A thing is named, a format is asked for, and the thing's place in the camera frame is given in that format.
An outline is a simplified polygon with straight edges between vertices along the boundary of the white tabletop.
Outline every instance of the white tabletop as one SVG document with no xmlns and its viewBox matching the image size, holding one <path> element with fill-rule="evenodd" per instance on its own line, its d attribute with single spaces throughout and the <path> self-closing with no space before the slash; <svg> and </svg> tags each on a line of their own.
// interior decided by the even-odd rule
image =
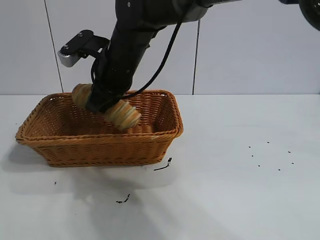
<svg viewBox="0 0 320 240">
<path fill-rule="evenodd" d="M 161 163 L 85 168 L 15 143 L 41 98 L 0 96 L 1 240 L 320 239 L 319 95 L 177 96 Z"/>
</svg>

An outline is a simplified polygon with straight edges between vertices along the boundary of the basket rim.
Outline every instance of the basket rim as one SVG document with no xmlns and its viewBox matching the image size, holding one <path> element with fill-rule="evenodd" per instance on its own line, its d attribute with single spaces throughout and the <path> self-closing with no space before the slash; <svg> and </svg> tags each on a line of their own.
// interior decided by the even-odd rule
<svg viewBox="0 0 320 240">
<path fill-rule="evenodd" d="M 174 129 L 169 131 L 158 131 L 153 133 L 105 133 L 105 134 L 85 134 L 85 135 L 59 135 L 59 136 L 33 136 L 29 137 L 24 134 L 25 129 L 29 126 L 30 121 L 37 116 L 37 112 L 42 106 L 53 97 L 66 97 L 69 96 L 70 92 L 65 93 L 53 93 L 45 96 L 32 110 L 23 124 L 19 127 L 16 133 L 16 140 L 20 144 L 33 145 L 33 146 L 52 146 L 52 145 L 70 145 L 70 144 L 105 144 L 107 142 L 120 143 L 126 138 L 126 141 L 136 142 L 137 140 L 142 142 L 149 142 L 156 140 L 157 142 L 168 141 L 179 137 L 183 132 L 182 118 L 178 108 L 178 104 L 175 96 L 166 90 L 145 90 L 141 94 L 164 94 L 169 97 L 170 102 L 173 106 L 173 114 L 176 118 L 177 125 Z"/>
</svg>

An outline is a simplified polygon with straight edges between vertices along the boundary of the black crumb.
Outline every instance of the black crumb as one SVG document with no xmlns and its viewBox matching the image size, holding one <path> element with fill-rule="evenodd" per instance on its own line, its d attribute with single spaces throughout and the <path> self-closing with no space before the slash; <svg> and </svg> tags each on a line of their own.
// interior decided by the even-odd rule
<svg viewBox="0 0 320 240">
<path fill-rule="evenodd" d="M 172 160 L 172 157 L 169 158 L 168 164 L 167 164 L 166 166 L 161 167 L 161 168 L 157 168 L 157 169 L 153 169 L 153 171 L 158 171 L 158 170 L 166 169 L 167 167 L 170 166 L 171 160 Z"/>
<path fill-rule="evenodd" d="M 128 196 L 126 197 L 126 199 L 124 201 L 116 201 L 116 203 L 118 204 L 122 204 L 122 203 L 126 203 L 130 198 L 130 194 L 128 194 Z"/>
</svg>

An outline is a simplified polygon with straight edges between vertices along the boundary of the white wall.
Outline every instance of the white wall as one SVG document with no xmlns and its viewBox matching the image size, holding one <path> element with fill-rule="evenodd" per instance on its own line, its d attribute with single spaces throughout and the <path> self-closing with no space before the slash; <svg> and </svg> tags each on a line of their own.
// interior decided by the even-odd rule
<svg viewBox="0 0 320 240">
<path fill-rule="evenodd" d="M 46 0 L 53 41 L 60 49 L 77 32 L 90 29 L 95 35 L 110 38 L 116 23 L 115 0 Z M 132 89 L 142 87 L 158 68 L 173 26 L 162 30 L 144 55 L 133 79 Z M 184 24 L 167 64 L 152 89 L 165 89 L 174 94 L 192 94 L 196 53 L 197 23 Z M 74 67 L 59 63 L 63 89 L 69 92 L 78 83 L 89 83 L 93 58 L 81 59 Z"/>
<path fill-rule="evenodd" d="M 318 94 L 320 33 L 297 5 L 219 4 L 201 20 L 196 94 Z"/>
<path fill-rule="evenodd" d="M 46 0 L 56 50 L 83 29 L 111 37 L 115 0 Z M 158 68 L 173 26 L 151 42 L 133 80 L 144 85 Z M 2 1 L 0 94 L 61 92 L 43 0 Z M 191 94 L 197 23 L 184 24 L 169 60 L 151 89 Z M 320 34 L 296 5 L 278 0 L 220 4 L 201 20 L 195 94 L 318 94 Z M 89 83 L 92 59 L 60 63 L 66 92 Z"/>
<path fill-rule="evenodd" d="M 61 92 L 43 0 L 0 3 L 0 94 Z"/>
</svg>

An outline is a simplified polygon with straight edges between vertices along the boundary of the wicker basket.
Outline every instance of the wicker basket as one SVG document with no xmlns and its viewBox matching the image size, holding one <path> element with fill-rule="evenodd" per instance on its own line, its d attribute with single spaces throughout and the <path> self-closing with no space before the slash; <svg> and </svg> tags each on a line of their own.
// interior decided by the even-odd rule
<svg viewBox="0 0 320 240">
<path fill-rule="evenodd" d="M 158 163 L 183 132 L 175 97 L 153 90 L 129 102 L 142 117 L 137 127 L 120 132 L 102 114 L 77 108 L 70 93 L 52 94 L 41 100 L 15 137 L 52 167 Z"/>
</svg>

